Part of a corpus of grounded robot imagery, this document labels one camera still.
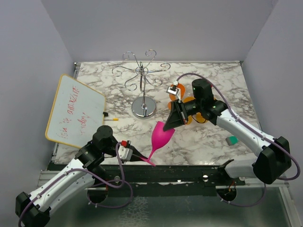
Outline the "yellow wine glass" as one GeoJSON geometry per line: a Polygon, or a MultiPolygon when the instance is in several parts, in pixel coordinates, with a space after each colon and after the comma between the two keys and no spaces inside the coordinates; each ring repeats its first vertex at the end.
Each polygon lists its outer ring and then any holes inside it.
{"type": "MultiPolygon", "coordinates": [[[[187,102],[192,101],[192,100],[194,100],[194,99],[195,99],[194,97],[189,96],[189,97],[186,97],[186,98],[183,100],[183,102],[184,102],[184,103],[187,103],[187,102]]],[[[188,122],[186,123],[186,125],[189,125],[189,124],[192,122],[192,120],[193,120],[193,118],[192,118],[192,116],[190,115],[190,116],[188,117],[188,122]]]]}
{"type": "Polygon", "coordinates": [[[208,120],[206,120],[202,115],[201,113],[197,113],[196,116],[194,117],[196,122],[198,123],[207,123],[208,120]]]}

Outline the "pink wine glass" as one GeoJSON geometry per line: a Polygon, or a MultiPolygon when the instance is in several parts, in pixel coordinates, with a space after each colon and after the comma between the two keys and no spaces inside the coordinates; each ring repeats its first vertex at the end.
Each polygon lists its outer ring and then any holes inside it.
{"type": "Polygon", "coordinates": [[[170,129],[168,131],[164,131],[165,123],[158,121],[153,129],[152,136],[151,136],[151,145],[152,150],[148,158],[141,157],[142,161],[149,163],[152,166],[155,166],[153,162],[151,162],[151,157],[153,156],[154,152],[162,147],[164,147],[172,138],[175,129],[170,129]]]}

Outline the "chrome wine glass rack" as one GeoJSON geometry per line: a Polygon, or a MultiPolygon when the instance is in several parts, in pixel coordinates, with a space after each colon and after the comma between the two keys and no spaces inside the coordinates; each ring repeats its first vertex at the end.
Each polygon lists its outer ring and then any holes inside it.
{"type": "Polygon", "coordinates": [[[123,60],[130,60],[131,55],[134,57],[136,67],[131,69],[122,65],[116,65],[112,68],[112,75],[121,77],[123,74],[121,69],[134,73],[133,77],[124,82],[124,87],[128,91],[140,90],[141,95],[132,102],[131,111],[136,118],[145,120],[154,116],[157,110],[156,101],[153,98],[146,96],[146,85],[149,84],[153,87],[159,87],[163,83],[162,80],[158,78],[155,78],[153,82],[150,82],[147,79],[147,76],[153,73],[166,72],[171,68],[171,65],[167,62],[163,62],[160,64],[160,69],[150,71],[148,67],[157,56],[157,52],[153,49],[149,49],[145,52],[145,56],[152,57],[147,64],[138,61],[136,55],[131,51],[127,51],[123,54],[123,60]]]}

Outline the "orange wine glass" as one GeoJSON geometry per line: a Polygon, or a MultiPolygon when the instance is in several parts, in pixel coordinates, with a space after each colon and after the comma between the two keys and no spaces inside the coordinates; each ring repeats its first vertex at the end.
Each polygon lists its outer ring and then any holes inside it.
{"type": "Polygon", "coordinates": [[[167,89],[170,101],[168,103],[168,109],[171,110],[171,103],[175,100],[181,100],[185,94],[185,87],[177,82],[174,82],[167,89]]]}

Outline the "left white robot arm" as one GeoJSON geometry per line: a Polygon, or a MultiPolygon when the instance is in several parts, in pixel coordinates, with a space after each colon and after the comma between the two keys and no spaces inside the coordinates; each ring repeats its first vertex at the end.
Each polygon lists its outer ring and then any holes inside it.
{"type": "Polygon", "coordinates": [[[55,206],[67,201],[86,187],[101,186],[119,189],[125,184],[123,162],[146,159],[130,141],[117,141],[108,125],[98,127],[92,140],[83,146],[71,162],[55,177],[31,193],[20,193],[16,197],[15,213],[20,227],[43,227],[50,220],[55,206]],[[100,165],[108,154],[116,157],[121,172],[120,184],[105,180],[105,170],[100,165]]]}

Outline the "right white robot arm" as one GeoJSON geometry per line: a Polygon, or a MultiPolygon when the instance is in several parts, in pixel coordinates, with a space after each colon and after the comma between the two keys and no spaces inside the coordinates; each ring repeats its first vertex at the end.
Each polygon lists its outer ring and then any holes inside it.
{"type": "Polygon", "coordinates": [[[185,103],[181,100],[171,102],[170,114],[163,130],[182,126],[190,116],[201,114],[213,125],[227,130],[255,154],[252,159],[225,162],[223,170],[217,174],[221,184],[228,185],[240,177],[255,177],[263,183],[272,184],[291,167],[288,140],[284,137],[275,139],[229,110],[225,102],[214,98],[212,86],[206,79],[195,79],[192,89],[193,100],[185,103]]]}

